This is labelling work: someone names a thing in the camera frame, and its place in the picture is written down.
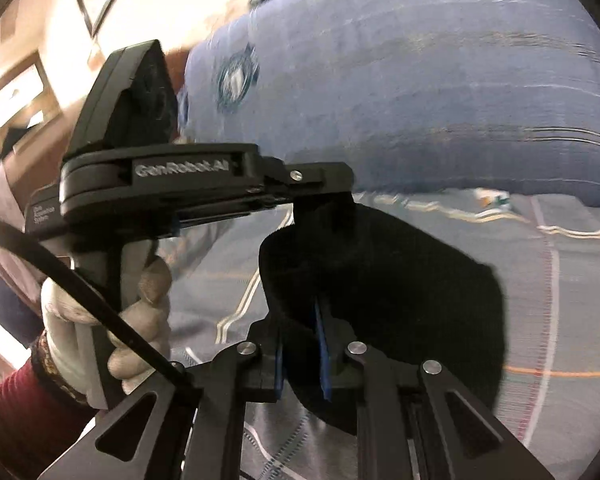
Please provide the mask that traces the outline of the red sleeve forearm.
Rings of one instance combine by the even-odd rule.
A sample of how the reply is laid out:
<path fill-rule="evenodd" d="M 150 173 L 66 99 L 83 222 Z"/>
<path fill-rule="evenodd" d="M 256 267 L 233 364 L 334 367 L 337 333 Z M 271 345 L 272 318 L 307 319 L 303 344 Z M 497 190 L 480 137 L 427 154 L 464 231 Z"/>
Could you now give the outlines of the red sleeve forearm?
<path fill-rule="evenodd" d="M 35 479 L 79 439 L 96 415 L 50 356 L 45 334 L 0 382 L 0 479 Z"/>

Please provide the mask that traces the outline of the left gloved hand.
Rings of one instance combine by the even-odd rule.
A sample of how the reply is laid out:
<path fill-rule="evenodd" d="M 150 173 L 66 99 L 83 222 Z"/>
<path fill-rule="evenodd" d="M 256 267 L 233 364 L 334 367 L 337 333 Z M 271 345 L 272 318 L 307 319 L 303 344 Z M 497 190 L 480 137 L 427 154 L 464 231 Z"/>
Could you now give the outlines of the left gloved hand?
<path fill-rule="evenodd" d="M 150 240 L 126 245 L 121 257 L 121 288 L 124 298 L 133 300 L 120 318 L 162 356 L 170 356 L 168 316 L 172 275 L 163 258 L 156 255 Z M 43 368 L 70 396 L 87 394 L 94 380 L 87 377 L 79 356 L 76 330 L 99 326 L 91 313 L 48 278 L 41 288 L 44 333 L 38 340 L 38 356 Z M 107 370 L 120 380 L 122 390 L 129 394 L 154 369 L 117 336 L 107 335 L 114 345 L 107 360 Z"/>

